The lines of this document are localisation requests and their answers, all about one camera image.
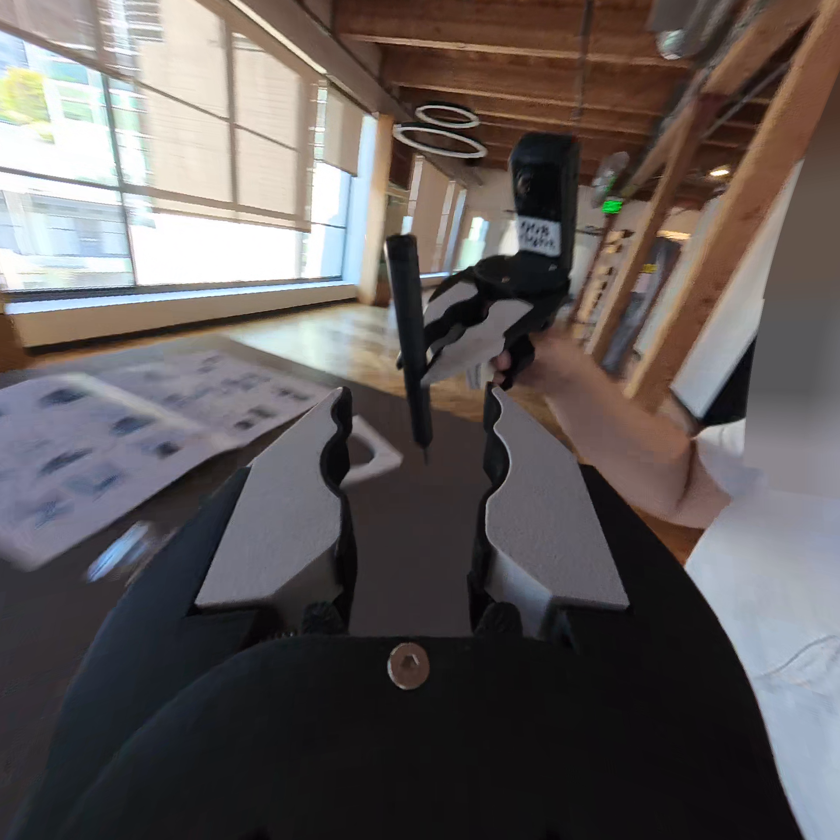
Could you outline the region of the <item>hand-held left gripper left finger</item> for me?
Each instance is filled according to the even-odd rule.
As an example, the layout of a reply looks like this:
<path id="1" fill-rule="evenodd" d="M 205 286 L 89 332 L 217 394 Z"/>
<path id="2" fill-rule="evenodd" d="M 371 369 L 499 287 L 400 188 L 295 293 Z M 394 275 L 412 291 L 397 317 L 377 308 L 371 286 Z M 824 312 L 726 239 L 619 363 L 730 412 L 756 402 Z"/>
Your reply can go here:
<path id="1" fill-rule="evenodd" d="M 330 391 L 249 467 L 195 605 L 304 610 L 348 587 L 352 395 Z"/>

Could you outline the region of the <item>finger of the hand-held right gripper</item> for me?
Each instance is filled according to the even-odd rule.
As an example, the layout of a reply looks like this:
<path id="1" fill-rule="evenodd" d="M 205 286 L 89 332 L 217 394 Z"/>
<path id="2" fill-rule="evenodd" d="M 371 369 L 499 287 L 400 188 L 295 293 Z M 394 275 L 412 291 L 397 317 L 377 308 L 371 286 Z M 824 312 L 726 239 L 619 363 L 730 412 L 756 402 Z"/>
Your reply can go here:
<path id="1" fill-rule="evenodd" d="M 505 348 L 505 333 L 532 310 L 527 301 L 495 301 L 487 315 L 436 352 L 420 384 L 428 387 L 489 362 Z"/>
<path id="2" fill-rule="evenodd" d="M 424 311 L 426 348 L 442 350 L 456 344 L 486 318 L 487 299 L 475 282 L 444 283 Z"/>

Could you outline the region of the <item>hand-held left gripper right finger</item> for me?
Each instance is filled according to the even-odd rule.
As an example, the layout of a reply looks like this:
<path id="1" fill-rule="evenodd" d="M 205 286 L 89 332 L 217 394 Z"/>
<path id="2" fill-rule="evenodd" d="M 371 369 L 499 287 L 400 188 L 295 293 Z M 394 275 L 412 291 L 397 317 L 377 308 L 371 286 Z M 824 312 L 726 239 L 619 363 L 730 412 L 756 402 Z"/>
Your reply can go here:
<path id="1" fill-rule="evenodd" d="M 475 634 L 496 604 L 531 638 L 560 638 L 568 612 L 624 613 L 630 601 L 581 466 L 500 387 L 485 391 L 479 502 L 469 569 Z"/>

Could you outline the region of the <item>black screwdriver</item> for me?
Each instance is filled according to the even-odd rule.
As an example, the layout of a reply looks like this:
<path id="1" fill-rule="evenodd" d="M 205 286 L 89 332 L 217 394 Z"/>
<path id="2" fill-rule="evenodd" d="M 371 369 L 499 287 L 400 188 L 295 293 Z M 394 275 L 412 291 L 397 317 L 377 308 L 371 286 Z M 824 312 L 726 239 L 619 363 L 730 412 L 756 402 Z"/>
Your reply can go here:
<path id="1" fill-rule="evenodd" d="M 427 345 L 424 338 L 422 283 L 416 238 L 411 234 L 396 234 L 386 238 L 385 263 L 395 310 L 400 369 L 413 440 L 421 449 L 423 462 L 428 465 L 433 425 L 429 390 L 422 384 L 427 369 Z"/>

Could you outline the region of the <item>person's right forearm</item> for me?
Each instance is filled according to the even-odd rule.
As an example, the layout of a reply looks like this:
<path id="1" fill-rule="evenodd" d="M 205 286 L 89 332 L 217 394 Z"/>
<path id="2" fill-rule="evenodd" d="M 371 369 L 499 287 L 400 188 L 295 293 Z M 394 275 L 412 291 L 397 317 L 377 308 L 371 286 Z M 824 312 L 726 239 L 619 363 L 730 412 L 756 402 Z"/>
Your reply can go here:
<path id="1" fill-rule="evenodd" d="M 696 440 L 627 399 L 583 353 L 584 369 L 545 395 L 578 454 L 632 507 L 681 527 L 708 528 L 731 498 L 701 464 Z"/>

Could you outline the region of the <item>grey desk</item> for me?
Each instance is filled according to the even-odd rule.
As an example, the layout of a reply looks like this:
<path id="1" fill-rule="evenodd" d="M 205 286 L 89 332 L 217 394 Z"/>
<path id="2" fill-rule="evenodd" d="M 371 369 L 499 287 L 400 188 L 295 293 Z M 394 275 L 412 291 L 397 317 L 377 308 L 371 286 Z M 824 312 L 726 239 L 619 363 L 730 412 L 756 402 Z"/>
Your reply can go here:
<path id="1" fill-rule="evenodd" d="M 489 481 L 482 468 L 484 397 L 468 392 L 467 414 L 444 409 L 434 394 L 434 441 L 424 464 L 411 439 L 403 378 L 394 387 L 360 373 L 334 373 L 325 363 L 272 352 L 255 339 L 218 333 L 54 360 L 2 373 L 2 387 L 39 375 L 99 374 L 134 364 L 169 361 L 199 350 L 220 350 L 322 385 L 351 389 L 353 411 L 404 456 L 399 469 L 349 491 L 358 550 L 350 631 L 353 635 L 455 636 L 469 630 L 466 576 L 476 516 Z M 37 571 L 2 559 L 2 838 L 41 781 L 60 705 L 97 631 L 126 593 L 129 575 L 83 580 L 89 564 L 136 521 L 165 537 L 279 435 L 196 468 L 132 515 Z"/>

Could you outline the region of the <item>person's right hand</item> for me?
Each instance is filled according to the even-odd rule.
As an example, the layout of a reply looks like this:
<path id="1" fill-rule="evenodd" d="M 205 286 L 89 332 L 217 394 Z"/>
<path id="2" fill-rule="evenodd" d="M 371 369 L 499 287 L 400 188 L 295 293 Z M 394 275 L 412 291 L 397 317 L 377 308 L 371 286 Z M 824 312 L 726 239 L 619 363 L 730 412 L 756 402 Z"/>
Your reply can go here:
<path id="1" fill-rule="evenodd" d="M 558 391 L 584 369 L 585 353 L 563 331 L 522 335 L 490 361 L 491 383 L 504 391 L 522 385 L 541 395 Z"/>

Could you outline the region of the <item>white cutout foam piece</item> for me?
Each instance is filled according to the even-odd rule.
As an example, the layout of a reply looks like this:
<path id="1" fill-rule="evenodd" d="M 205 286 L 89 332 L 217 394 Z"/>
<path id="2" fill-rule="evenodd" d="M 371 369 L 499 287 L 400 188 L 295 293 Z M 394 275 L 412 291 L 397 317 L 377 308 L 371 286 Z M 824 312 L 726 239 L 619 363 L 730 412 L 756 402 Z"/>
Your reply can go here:
<path id="1" fill-rule="evenodd" d="M 341 484 L 343 489 L 389 474 L 403 462 L 403 455 L 360 415 L 353 415 L 349 441 L 361 445 L 369 457 L 350 467 Z"/>

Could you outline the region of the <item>pale blue shiny item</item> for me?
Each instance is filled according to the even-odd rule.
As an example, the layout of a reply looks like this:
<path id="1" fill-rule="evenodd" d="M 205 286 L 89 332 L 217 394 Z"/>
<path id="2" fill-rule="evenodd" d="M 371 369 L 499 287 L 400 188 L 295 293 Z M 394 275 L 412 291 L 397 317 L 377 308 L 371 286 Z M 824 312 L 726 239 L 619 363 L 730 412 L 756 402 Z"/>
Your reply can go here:
<path id="1" fill-rule="evenodd" d="M 152 559 L 158 545 L 155 525 L 137 521 L 90 563 L 81 579 L 86 584 L 130 581 Z"/>

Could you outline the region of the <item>printed instruction manual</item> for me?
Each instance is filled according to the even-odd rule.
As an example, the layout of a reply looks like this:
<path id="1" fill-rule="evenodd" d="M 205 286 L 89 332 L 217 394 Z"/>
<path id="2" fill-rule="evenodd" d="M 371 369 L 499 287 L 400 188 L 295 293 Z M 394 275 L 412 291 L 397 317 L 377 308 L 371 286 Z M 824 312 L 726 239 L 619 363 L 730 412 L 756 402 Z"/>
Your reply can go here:
<path id="1" fill-rule="evenodd" d="M 327 393 L 217 351 L 4 387 L 2 560 L 35 571 Z"/>

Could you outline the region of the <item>beige roller blind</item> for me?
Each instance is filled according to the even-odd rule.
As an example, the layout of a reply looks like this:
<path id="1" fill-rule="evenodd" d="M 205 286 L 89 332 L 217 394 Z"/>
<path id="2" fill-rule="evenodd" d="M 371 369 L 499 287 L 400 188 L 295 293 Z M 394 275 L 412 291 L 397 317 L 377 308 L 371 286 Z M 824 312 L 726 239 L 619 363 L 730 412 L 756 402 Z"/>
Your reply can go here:
<path id="1" fill-rule="evenodd" d="M 143 169 L 160 207 L 308 230 L 319 76 L 235 3 L 147 2 L 130 28 Z"/>
<path id="2" fill-rule="evenodd" d="M 322 161 L 352 177 L 358 175 L 365 111 L 329 87 L 325 103 Z"/>

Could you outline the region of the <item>person's white shirt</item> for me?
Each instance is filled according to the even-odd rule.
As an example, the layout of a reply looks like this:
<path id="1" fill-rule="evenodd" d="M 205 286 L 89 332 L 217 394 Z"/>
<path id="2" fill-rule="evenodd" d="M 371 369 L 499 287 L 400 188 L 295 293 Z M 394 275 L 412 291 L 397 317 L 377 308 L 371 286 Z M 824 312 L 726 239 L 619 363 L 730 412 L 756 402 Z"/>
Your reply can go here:
<path id="1" fill-rule="evenodd" d="M 801 833 L 839 838 L 838 499 L 768 486 L 743 462 L 745 425 L 696 437 L 731 501 L 686 571 L 749 678 Z"/>

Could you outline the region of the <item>white window ledge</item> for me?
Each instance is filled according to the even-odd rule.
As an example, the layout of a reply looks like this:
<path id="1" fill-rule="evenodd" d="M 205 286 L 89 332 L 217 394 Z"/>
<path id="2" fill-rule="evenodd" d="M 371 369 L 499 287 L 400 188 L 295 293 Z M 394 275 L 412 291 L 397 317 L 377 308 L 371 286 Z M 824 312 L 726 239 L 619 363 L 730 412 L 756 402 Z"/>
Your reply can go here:
<path id="1" fill-rule="evenodd" d="M 326 280 L 18 301 L 6 310 L 24 347 L 33 349 L 353 300 L 356 292 L 350 282 Z"/>

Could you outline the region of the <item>large window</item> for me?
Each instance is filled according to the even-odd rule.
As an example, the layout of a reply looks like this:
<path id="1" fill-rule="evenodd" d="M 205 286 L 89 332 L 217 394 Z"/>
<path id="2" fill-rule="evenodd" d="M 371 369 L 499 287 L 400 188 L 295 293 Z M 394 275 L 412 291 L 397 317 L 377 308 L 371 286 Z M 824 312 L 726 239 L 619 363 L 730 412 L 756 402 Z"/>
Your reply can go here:
<path id="1" fill-rule="evenodd" d="M 2 1 L 2 287 L 266 286 L 339 279 L 355 177 L 322 161 L 308 230 L 199 215 L 128 183 L 143 169 L 130 28 L 147 2 Z"/>

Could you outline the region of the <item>wooden post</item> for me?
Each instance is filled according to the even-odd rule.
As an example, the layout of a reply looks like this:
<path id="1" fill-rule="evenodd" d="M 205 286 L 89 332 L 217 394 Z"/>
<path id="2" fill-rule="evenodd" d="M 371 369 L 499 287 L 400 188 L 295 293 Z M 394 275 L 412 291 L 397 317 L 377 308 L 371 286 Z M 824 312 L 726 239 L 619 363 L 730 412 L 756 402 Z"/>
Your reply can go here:
<path id="1" fill-rule="evenodd" d="M 587 345 L 587 353 L 597 364 L 603 362 L 606 352 L 610 349 L 614 333 L 623 318 L 648 252 L 673 205 L 677 188 L 686 175 L 701 137 L 718 107 L 719 98 L 704 94 L 690 103 L 684 116 L 676 122 L 667 146 L 665 169 L 649 201 L 647 216 L 604 299 L 600 316 Z"/>
<path id="2" fill-rule="evenodd" d="M 728 288 L 795 163 L 804 158 L 839 70 L 839 2 L 824 1 L 738 166 L 721 210 L 625 394 L 656 413 Z"/>

